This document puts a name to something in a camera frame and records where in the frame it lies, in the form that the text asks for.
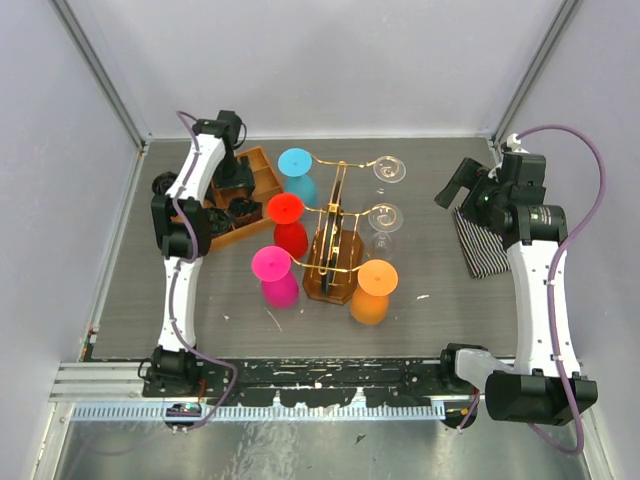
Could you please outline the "black rolled sock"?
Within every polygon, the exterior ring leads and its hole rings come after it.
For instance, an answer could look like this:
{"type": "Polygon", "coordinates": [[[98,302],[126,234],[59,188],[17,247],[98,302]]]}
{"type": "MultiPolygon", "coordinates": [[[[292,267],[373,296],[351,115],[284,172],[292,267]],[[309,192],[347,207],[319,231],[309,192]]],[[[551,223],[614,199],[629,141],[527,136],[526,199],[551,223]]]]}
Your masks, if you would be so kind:
{"type": "Polygon", "coordinates": [[[241,228],[263,218],[261,202],[248,197],[235,197],[228,205],[228,215],[235,228],[241,228]]]}
{"type": "Polygon", "coordinates": [[[172,171],[166,171],[154,178],[151,184],[151,191],[154,196],[164,196],[167,191],[173,186],[177,174],[172,171]]]}

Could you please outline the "orange plastic wine glass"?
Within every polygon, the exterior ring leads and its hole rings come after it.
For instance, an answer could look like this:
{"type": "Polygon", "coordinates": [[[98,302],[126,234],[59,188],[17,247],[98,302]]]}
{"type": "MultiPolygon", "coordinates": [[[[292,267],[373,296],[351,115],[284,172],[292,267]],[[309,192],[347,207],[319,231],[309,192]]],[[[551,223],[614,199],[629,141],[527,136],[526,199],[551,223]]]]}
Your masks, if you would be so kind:
{"type": "Polygon", "coordinates": [[[396,269],[387,261],[372,259],[358,270],[358,286],[350,302],[350,314],[359,323],[376,325],[388,312],[390,295],[398,286],[396,269]]]}

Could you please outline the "clear wine glass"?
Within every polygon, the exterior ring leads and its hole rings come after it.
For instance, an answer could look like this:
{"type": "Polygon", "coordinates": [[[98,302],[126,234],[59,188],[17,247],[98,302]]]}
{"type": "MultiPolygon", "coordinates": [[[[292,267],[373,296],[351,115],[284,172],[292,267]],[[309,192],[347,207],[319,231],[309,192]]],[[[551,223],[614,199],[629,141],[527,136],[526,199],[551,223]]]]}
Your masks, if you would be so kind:
{"type": "Polygon", "coordinates": [[[373,172],[380,182],[395,185],[405,178],[406,166],[400,159],[386,155],[374,161],[373,172]]]}
{"type": "Polygon", "coordinates": [[[388,258],[396,247],[394,233],[403,225],[404,217],[401,210],[393,204],[379,203],[371,208],[368,221],[373,229],[370,242],[371,256],[388,258]]]}

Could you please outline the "red plastic wine glass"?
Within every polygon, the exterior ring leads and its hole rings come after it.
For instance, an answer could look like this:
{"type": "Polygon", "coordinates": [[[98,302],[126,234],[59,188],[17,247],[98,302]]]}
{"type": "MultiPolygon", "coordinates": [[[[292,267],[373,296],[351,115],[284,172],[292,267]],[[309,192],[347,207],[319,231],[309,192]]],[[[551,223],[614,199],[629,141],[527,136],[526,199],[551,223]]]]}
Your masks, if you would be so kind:
{"type": "Polygon", "coordinates": [[[300,219],[305,211],[302,200],[292,193],[279,193],[268,203],[267,212],[275,222],[273,240],[295,259],[301,259],[309,247],[308,235],[300,219]]]}

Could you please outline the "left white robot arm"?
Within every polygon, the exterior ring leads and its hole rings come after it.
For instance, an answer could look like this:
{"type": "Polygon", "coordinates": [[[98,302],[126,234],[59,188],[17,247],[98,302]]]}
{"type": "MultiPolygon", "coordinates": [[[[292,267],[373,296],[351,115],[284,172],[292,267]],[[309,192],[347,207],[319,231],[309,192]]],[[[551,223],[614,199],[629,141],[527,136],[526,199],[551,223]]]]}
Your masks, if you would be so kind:
{"type": "Polygon", "coordinates": [[[184,111],[177,116],[191,135],[191,145],[171,186],[151,200],[165,269],[165,295],[162,327],[145,381],[165,392],[188,396],[200,384],[195,300],[199,272],[211,244],[204,200],[218,168],[235,159],[244,122],[230,110],[221,110],[214,119],[197,119],[184,111]]]}

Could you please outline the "pink plastic wine glass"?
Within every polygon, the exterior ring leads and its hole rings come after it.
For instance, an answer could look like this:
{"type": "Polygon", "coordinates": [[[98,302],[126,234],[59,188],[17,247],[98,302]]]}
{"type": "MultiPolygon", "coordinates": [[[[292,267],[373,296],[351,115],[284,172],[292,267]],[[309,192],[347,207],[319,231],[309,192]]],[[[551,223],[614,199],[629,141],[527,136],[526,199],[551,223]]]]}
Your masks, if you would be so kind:
{"type": "Polygon", "coordinates": [[[251,269],[271,307],[285,309],[297,302],[299,286],[286,250],[274,245],[261,248],[252,258],[251,269]]]}

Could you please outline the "wooden compartment tray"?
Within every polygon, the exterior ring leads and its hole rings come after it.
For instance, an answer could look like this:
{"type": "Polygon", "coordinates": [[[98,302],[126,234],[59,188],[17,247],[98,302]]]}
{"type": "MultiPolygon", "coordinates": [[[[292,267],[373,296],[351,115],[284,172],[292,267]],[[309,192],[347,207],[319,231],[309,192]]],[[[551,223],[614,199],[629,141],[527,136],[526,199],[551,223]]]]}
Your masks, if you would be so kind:
{"type": "MultiPolygon", "coordinates": [[[[262,218],[245,226],[233,228],[231,231],[219,235],[211,240],[209,252],[220,250],[233,243],[243,241],[266,230],[272,230],[275,223],[267,213],[267,205],[272,197],[283,192],[283,184],[273,169],[272,162],[262,146],[254,146],[236,154],[238,160],[246,157],[251,167],[255,189],[250,198],[262,204],[262,218]]],[[[246,197],[246,188],[218,190],[211,181],[210,188],[205,196],[205,208],[219,208],[227,210],[231,200],[236,197],[246,197]]]]}

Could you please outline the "dark patterned rolled sock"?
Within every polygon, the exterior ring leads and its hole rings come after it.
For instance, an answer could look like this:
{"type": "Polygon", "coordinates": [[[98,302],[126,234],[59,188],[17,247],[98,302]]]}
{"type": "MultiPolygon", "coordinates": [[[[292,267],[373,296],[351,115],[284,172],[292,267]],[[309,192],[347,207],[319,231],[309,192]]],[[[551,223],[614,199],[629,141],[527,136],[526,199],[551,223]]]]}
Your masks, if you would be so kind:
{"type": "Polygon", "coordinates": [[[227,212],[216,207],[204,210],[209,222],[209,231],[212,238],[217,238],[233,230],[233,223],[227,212]]]}

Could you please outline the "blue plastic wine glass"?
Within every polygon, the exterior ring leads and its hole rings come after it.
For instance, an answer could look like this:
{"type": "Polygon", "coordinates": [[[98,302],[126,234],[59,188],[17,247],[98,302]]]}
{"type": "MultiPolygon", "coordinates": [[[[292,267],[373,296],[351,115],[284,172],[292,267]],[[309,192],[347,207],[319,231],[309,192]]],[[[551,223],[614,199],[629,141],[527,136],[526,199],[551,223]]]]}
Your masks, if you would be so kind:
{"type": "Polygon", "coordinates": [[[286,177],[284,190],[296,195],[305,206],[317,206],[317,188],[309,172],[313,164],[311,154],[301,148],[285,150],[278,159],[278,168],[286,177]]]}

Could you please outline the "striped cloth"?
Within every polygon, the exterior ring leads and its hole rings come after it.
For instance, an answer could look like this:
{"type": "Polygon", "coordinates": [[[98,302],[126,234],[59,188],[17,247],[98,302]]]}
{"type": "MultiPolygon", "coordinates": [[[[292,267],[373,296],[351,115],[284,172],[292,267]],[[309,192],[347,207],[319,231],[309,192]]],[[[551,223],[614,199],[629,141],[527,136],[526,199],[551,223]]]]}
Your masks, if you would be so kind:
{"type": "Polygon", "coordinates": [[[456,234],[472,279],[484,279],[511,270],[501,238],[467,220],[459,207],[452,213],[456,234]]]}

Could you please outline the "black mounting base plate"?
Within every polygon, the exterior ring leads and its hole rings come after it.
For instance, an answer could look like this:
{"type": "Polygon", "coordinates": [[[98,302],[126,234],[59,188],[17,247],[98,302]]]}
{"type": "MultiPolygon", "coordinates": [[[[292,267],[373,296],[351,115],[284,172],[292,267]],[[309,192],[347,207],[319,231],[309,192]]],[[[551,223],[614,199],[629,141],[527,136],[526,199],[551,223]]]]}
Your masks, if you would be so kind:
{"type": "Polygon", "coordinates": [[[478,389],[456,379],[435,358],[229,359],[228,366],[196,360],[180,377],[161,374],[149,359],[137,375],[147,398],[197,397],[206,404],[287,408],[349,405],[362,393],[365,406],[427,406],[434,396],[474,396],[478,389]]]}

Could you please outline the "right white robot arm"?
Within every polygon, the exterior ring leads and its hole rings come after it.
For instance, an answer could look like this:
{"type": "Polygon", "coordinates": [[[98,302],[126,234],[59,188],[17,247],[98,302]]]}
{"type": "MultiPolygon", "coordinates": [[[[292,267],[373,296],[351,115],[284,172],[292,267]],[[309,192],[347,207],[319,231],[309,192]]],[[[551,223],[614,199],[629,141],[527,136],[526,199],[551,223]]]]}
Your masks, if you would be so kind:
{"type": "Polygon", "coordinates": [[[538,154],[509,151],[495,169],[464,158],[436,195],[448,208],[468,189],[462,217],[500,237],[513,275],[518,333],[512,365],[479,345],[448,344],[438,379],[452,394],[479,390],[494,420],[563,426],[573,418],[567,396],[584,412],[598,389],[581,373],[572,347],[564,262],[554,258],[568,225],[563,208],[545,201],[545,172],[546,159],[538,154]]]}

